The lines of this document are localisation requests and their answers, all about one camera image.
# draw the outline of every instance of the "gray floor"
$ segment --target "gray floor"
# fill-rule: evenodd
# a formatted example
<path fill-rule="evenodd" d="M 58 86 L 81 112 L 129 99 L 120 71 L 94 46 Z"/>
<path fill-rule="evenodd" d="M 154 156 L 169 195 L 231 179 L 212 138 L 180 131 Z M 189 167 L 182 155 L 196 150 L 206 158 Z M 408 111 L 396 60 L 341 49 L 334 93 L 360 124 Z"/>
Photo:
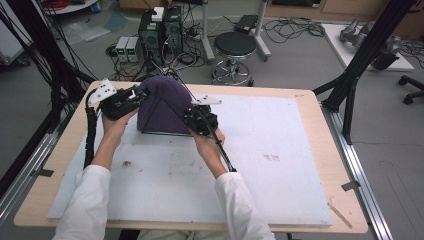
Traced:
<path fill-rule="evenodd" d="M 112 10 L 96 15 L 82 11 L 63 17 L 62 21 L 86 22 L 90 19 L 88 24 L 94 27 L 103 26 L 113 16 Z M 223 20 L 210 21 L 210 29 Z M 138 22 L 128 21 L 123 28 L 96 41 L 72 47 L 96 77 L 108 77 L 114 71 L 105 49 L 119 36 L 136 34 L 137 27 Z M 221 26 L 224 30 L 230 28 L 226 24 Z M 344 70 L 325 38 L 304 34 L 284 44 L 275 44 L 262 36 L 272 57 L 263 62 L 260 54 L 256 54 L 245 61 L 256 87 L 314 89 Z M 417 61 L 409 61 L 416 70 L 407 74 L 424 80 L 424 70 Z M 210 84 L 212 67 L 182 70 L 182 78 L 186 83 Z M 388 71 L 363 74 L 357 86 L 352 140 L 394 239 L 424 239 L 424 99 L 416 99 L 412 105 L 402 103 L 406 94 L 417 91 L 410 85 L 397 85 L 403 74 Z M 328 93 L 324 93 L 318 99 L 324 100 L 327 96 Z M 0 73 L 0 100 L 9 103 L 0 108 L 0 174 L 3 175 L 49 111 L 49 89 L 33 65 L 12 66 Z M 54 229 L 15 226 L 13 217 L 18 207 L 19 204 L 0 227 L 1 239 L 49 239 L 53 236 Z M 117 239 L 117 236 L 117 230 L 108 230 L 106 239 Z M 364 235 L 294 234 L 294 237 L 374 239 L 372 230 Z M 279 233 L 277 238 L 286 239 L 286 236 Z"/>

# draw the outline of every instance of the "white foam board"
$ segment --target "white foam board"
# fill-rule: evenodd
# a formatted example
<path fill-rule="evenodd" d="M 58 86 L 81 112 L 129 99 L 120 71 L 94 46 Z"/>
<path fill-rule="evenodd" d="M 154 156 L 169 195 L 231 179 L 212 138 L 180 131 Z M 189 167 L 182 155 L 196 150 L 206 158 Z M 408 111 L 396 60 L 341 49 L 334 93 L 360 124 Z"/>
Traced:
<path fill-rule="evenodd" d="M 223 102 L 211 107 L 226 135 L 224 149 L 268 223 L 330 226 L 332 219 L 296 101 L 211 97 Z M 101 122 L 97 129 L 96 146 L 102 136 Z M 61 217 L 75 189 L 84 146 L 85 137 L 49 218 Z M 124 166 L 125 161 L 131 164 Z M 108 219 L 225 223 L 214 182 L 191 137 L 141 134 L 133 117 L 113 161 Z"/>

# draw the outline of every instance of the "round stool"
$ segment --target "round stool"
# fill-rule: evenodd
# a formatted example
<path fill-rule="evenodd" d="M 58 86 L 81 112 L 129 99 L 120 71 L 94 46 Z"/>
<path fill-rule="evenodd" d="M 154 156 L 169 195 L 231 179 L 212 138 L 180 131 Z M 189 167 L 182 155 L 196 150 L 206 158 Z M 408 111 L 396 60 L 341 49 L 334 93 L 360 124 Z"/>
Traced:
<path fill-rule="evenodd" d="M 227 32 L 215 38 L 215 51 L 227 58 L 220 61 L 213 69 L 213 81 L 226 85 L 240 85 L 246 81 L 253 86 L 254 81 L 249 68 L 240 60 L 246 59 L 255 52 L 256 42 L 253 37 L 240 32 Z"/>

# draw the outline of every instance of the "white cloth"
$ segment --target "white cloth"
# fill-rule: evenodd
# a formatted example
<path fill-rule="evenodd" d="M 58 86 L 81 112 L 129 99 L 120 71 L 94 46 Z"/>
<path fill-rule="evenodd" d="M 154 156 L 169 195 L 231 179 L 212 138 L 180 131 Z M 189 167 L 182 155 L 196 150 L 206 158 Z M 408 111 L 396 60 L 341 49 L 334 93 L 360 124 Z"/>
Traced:
<path fill-rule="evenodd" d="M 96 165 L 88 166 L 56 227 L 53 240 L 103 239 L 109 185 L 109 170 Z M 215 183 L 215 190 L 227 217 L 231 239 L 275 239 L 268 224 L 256 209 L 239 173 L 221 175 Z"/>
<path fill-rule="evenodd" d="M 233 240 L 275 239 L 239 173 L 225 173 L 215 183 Z"/>
<path fill-rule="evenodd" d="M 86 167 L 56 227 L 53 240 L 103 239 L 107 221 L 109 185 L 109 170 L 96 165 Z"/>

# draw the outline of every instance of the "purple cap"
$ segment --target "purple cap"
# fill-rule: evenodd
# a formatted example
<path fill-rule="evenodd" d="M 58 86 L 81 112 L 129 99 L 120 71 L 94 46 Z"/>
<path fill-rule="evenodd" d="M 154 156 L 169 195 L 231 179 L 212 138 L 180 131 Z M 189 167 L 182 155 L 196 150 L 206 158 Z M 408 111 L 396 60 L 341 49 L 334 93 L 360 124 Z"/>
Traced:
<path fill-rule="evenodd" d="M 171 77 L 154 76 L 139 91 L 150 92 L 138 110 L 137 130 L 142 133 L 189 134 L 184 115 L 192 107 L 189 91 Z"/>

